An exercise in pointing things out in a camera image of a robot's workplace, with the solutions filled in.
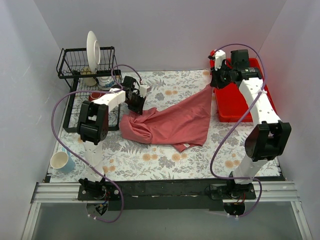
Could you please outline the pink red t shirt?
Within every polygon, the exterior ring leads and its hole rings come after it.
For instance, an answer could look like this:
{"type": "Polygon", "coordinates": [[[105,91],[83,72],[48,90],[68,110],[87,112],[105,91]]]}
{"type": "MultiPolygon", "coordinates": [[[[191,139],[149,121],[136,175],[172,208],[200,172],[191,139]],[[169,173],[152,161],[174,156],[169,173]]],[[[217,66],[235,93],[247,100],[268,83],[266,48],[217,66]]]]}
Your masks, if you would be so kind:
{"type": "Polygon", "coordinates": [[[213,88],[207,85],[165,110],[153,107],[141,115],[125,114],[119,123],[121,136],[142,144],[172,145],[180,153],[203,146],[211,121],[212,93],[213,88]]]}

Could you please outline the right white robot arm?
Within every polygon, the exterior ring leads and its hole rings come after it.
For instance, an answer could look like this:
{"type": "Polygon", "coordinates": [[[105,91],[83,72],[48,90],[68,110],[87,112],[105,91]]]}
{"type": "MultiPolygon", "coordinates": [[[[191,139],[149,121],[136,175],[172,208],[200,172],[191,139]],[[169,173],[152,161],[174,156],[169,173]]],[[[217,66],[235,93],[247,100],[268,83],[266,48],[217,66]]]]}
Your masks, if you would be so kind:
{"type": "Polygon", "coordinates": [[[244,115],[250,114],[253,122],[253,130],[244,142],[245,156],[226,178],[233,181],[226,186],[227,195],[237,199],[245,192],[243,185],[250,184],[267,162],[283,154],[292,127],[274,110],[265,90],[262,71],[251,65],[248,50],[233,50],[227,60],[226,53],[216,49],[208,58],[212,65],[210,85],[222,89],[235,84],[248,106],[244,115]]]}

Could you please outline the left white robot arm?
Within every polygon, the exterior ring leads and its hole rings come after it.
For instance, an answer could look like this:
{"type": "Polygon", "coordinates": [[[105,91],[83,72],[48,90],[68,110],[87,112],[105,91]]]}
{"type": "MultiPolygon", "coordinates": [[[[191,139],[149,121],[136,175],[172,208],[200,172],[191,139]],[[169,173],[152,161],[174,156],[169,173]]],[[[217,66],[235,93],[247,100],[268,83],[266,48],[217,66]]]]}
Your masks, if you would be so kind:
{"type": "Polygon", "coordinates": [[[122,83],[113,85],[107,93],[102,93],[101,97],[82,103],[77,133],[83,142],[85,161],[88,162],[86,179],[99,182],[103,178],[102,147],[109,131],[109,113],[120,104],[126,103],[129,110],[141,115],[149,88],[135,78],[125,76],[122,83]]]}

